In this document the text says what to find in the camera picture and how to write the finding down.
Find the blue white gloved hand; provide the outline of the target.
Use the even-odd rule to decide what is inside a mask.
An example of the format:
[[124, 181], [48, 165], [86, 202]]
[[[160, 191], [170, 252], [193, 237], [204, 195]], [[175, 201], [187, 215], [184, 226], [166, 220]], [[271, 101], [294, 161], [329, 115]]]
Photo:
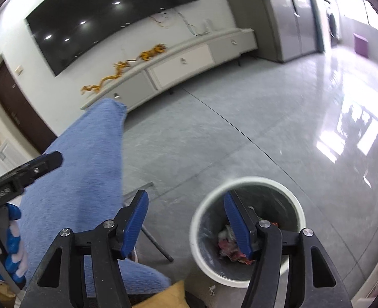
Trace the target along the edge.
[[[7, 214], [7, 223], [5, 227], [1, 227], [1, 237], [5, 238], [3, 246], [6, 249], [7, 257], [4, 260], [4, 268], [9, 273], [11, 279], [20, 287], [26, 283], [25, 274], [28, 269], [28, 253], [25, 250], [24, 242], [21, 239], [18, 220], [21, 218], [21, 210], [14, 204], [5, 204], [0, 209]], [[0, 283], [5, 284], [4, 278], [0, 274]]]

